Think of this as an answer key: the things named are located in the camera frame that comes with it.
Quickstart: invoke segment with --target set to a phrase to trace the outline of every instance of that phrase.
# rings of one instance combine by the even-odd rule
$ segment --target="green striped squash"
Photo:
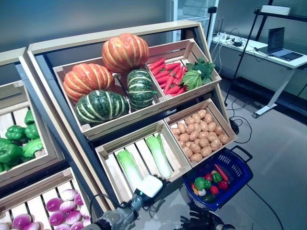
[[[156,91],[152,90],[152,78],[145,69],[135,69],[127,76],[128,98],[134,110],[152,104]]]
[[[95,90],[78,100],[75,111],[82,125],[97,125],[126,115],[129,104],[126,98],[118,93]]]

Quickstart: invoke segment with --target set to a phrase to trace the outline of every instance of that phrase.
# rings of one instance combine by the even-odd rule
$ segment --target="carrot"
[[[174,77],[178,70],[180,69],[180,66],[176,66],[169,74]]]
[[[159,85],[161,85],[163,83],[166,83],[168,78],[171,78],[171,76],[167,75],[167,76],[164,76],[164,77],[160,77],[160,78],[157,79],[157,82],[159,83]]]
[[[159,73],[160,69],[163,69],[163,68],[164,68],[164,66],[165,66],[165,64],[163,63],[162,65],[158,66],[157,68],[154,68],[154,69],[152,70],[152,74],[153,74],[153,75],[156,75],[157,73]]]
[[[166,84],[165,84],[165,87],[164,87],[164,93],[166,93],[166,92],[170,89],[171,84],[173,84],[173,82],[174,82],[174,78],[169,77],[169,78],[167,79]]]
[[[166,75],[168,75],[168,71],[164,70],[164,71],[158,73],[157,75],[155,75],[154,77],[157,79],[157,78],[160,78],[160,77],[164,77]]]
[[[222,179],[227,182],[228,176],[220,169],[219,166],[217,166],[217,164],[214,164],[214,165],[216,167],[217,172],[221,175]]]
[[[153,69],[155,69],[156,67],[162,65],[164,62],[165,62],[165,58],[160,59],[160,60],[158,60],[158,61],[156,61],[156,62],[150,64],[150,65],[149,65],[149,69],[150,69],[150,70],[153,70]]]
[[[165,84],[166,84],[166,83],[163,83],[163,84],[160,85],[161,89],[164,89],[164,88],[165,88]]]
[[[176,79],[179,79],[183,73],[183,70],[184,70],[184,67],[180,67],[180,69],[177,71],[176,75],[175,75],[175,78]]]
[[[173,88],[170,88],[166,94],[174,94],[174,93],[178,93],[180,90],[179,86],[175,85]]]
[[[171,70],[171,69],[174,69],[177,66],[180,66],[180,63],[171,63],[171,64],[165,65],[165,69],[166,70]]]

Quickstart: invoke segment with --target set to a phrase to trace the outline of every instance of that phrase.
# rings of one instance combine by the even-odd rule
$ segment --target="orange pumpkin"
[[[63,87],[67,96],[77,102],[94,90],[108,90],[114,84],[110,71],[97,64],[81,63],[65,75]]]
[[[115,73],[128,72],[140,67],[148,59],[147,43],[133,34],[121,34],[106,41],[102,47],[105,66]]]

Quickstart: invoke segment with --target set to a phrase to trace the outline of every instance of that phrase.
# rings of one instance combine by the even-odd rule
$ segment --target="kabocha squash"
[[[94,90],[108,90],[114,84],[110,71],[97,64],[81,63],[65,75],[63,87],[67,96],[77,102]]]
[[[126,98],[118,93],[95,90],[80,98],[75,111],[82,125],[97,125],[126,115],[129,104]]]
[[[115,73],[128,72],[145,64],[149,50],[147,43],[133,34],[121,34],[106,41],[102,47],[105,66]]]
[[[143,109],[152,104],[156,91],[152,90],[152,79],[144,69],[135,69],[127,76],[128,98],[134,110]]]

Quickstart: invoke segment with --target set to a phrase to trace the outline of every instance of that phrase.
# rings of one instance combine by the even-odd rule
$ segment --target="basket handle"
[[[248,159],[247,159],[246,161],[243,160],[243,161],[245,161],[245,163],[247,163],[247,162],[249,162],[251,159],[253,159],[253,156],[252,156],[249,152],[247,152],[244,148],[242,148],[241,146],[236,145],[236,146],[234,146],[234,147],[231,149],[231,151],[233,151],[234,149],[239,149],[239,150],[241,150],[242,152],[244,152],[246,155],[248,155]]]

